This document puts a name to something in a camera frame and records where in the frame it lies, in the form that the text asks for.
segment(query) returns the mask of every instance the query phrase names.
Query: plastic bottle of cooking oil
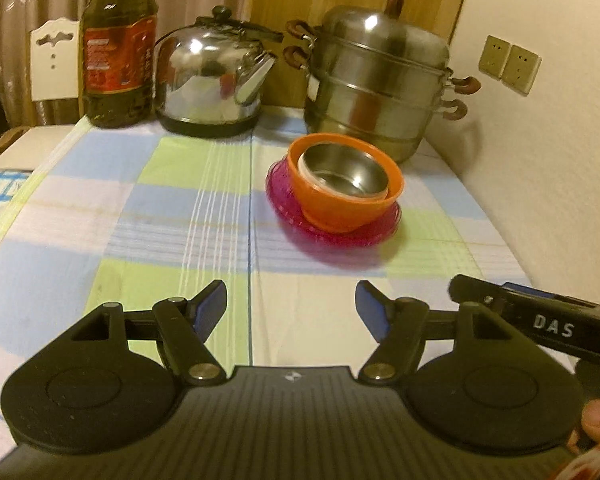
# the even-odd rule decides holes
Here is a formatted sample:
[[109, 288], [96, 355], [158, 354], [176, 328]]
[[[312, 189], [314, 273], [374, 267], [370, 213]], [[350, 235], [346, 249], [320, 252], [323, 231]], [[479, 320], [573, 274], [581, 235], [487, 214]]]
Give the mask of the plastic bottle of cooking oil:
[[155, 0], [91, 0], [82, 15], [84, 111], [121, 128], [151, 113]]

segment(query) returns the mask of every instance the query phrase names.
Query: stainless steel pot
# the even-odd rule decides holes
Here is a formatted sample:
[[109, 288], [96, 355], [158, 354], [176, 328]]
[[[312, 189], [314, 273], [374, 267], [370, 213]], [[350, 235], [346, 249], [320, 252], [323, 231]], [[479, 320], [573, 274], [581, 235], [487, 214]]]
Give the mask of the stainless steel pot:
[[480, 89], [476, 78], [452, 77], [442, 38], [398, 21], [403, 3], [387, 0], [384, 12], [334, 7], [316, 28], [291, 20], [287, 31], [307, 40], [309, 52], [298, 45], [283, 51], [289, 65], [307, 74], [310, 131], [366, 140], [397, 162], [413, 155], [434, 113], [448, 120], [466, 115], [461, 100], [443, 99], [446, 88]]
[[259, 89], [276, 61], [260, 40], [281, 32], [231, 19], [225, 6], [160, 38], [156, 45], [155, 111], [168, 130], [195, 137], [227, 137], [252, 128]]

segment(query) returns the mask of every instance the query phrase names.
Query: magenta plastic basket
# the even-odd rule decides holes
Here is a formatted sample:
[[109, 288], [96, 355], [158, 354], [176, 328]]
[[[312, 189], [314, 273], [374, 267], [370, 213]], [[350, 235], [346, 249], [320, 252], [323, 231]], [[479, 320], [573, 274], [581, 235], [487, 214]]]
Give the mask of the magenta plastic basket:
[[300, 204], [291, 189], [286, 158], [277, 161], [269, 168], [266, 181], [267, 197], [278, 217], [315, 242], [339, 247], [369, 247], [393, 236], [397, 231], [402, 211], [397, 202], [371, 224], [364, 225], [346, 234], [327, 233], [309, 221], [302, 214]]

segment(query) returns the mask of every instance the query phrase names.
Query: kettle lid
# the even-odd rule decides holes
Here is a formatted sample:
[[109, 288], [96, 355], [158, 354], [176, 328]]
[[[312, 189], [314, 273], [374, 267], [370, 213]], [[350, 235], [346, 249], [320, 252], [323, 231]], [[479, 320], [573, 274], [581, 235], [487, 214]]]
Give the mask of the kettle lid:
[[231, 17], [231, 9], [224, 5], [215, 6], [211, 9], [213, 16], [198, 16], [194, 26], [211, 27], [216, 31], [232, 36], [240, 36], [245, 40], [266, 40], [282, 43], [282, 32], [276, 32], [270, 28], [251, 22], [241, 22]]
[[324, 15], [321, 32], [345, 41], [443, 70], [449, 47], [443, 38], [398, 20], [404, 0], [387, 0], [384, 11], [337, 6]]

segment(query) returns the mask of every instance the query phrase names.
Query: gray panel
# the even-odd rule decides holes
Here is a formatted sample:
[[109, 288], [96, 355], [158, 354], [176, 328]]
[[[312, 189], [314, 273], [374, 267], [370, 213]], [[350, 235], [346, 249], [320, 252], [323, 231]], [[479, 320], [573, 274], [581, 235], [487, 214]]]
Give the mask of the gray panel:
[[546, 480], [572, 457], [455, 448], [423, 430], [396, 392], [358, 384], [348, 368], [238, 368], [221, 386], [190, 390], [131, 446], [97, 456], [21, 446], [0, 479]]

